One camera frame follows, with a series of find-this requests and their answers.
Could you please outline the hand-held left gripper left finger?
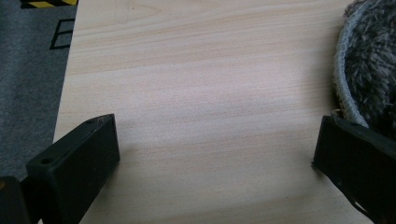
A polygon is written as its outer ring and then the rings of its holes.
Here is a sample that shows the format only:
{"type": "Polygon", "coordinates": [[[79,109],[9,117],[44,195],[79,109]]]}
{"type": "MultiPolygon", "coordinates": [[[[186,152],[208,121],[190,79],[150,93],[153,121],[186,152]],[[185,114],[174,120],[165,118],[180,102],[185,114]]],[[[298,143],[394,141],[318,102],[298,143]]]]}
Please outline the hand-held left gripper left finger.
{"type": "Polygon", "coordinates": [[[86,120],[26,164],[30,219],[78,224],[120,162],[115,116],[86,120]]]}

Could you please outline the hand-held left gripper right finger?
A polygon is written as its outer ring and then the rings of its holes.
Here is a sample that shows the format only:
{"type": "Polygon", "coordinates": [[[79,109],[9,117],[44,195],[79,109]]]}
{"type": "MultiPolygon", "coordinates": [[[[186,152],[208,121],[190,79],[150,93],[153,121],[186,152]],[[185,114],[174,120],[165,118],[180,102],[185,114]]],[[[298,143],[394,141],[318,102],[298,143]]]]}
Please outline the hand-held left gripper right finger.
{"type": "Polygon", "coordinates": [[[396,224],[396,142],[357,123],[322,118],[313,165],[374,224],[396,224]]]}

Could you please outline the grey speckled fluffy towel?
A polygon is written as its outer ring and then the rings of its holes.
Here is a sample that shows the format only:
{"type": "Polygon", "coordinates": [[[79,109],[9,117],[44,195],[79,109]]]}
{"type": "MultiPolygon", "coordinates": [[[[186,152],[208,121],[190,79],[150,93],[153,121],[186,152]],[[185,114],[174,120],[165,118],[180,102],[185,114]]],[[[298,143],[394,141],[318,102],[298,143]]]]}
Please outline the grey speckled fluffy towel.
{"type": "Polygon", "coordinates": [[[345,119],[396,141],[396,0],[354,0],[334,56],[345,119]]]}

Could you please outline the black floor tape marking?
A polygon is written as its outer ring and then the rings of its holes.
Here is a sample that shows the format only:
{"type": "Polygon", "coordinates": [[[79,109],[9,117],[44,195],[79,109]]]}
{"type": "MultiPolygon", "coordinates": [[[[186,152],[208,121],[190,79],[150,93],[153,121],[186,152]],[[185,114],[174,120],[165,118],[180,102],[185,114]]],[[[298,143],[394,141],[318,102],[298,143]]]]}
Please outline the black floor tape marking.
{"type": "Polygon", "coordinates": [[[58,20],[49,48],[68,49],[71,45],[74,25],[74,19],[58,20]]]}

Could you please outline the yellow black hazard tape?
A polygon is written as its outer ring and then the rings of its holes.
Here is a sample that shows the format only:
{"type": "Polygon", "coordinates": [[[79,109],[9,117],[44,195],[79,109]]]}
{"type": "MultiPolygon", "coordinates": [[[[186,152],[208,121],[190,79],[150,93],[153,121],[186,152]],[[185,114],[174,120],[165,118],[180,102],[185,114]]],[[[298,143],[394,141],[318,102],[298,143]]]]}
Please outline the yellow black hazard tape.
{"type": "Polygon", "coordinates": [[[21,8],[76,6],[79,0],[20,0],[21,8]]]}

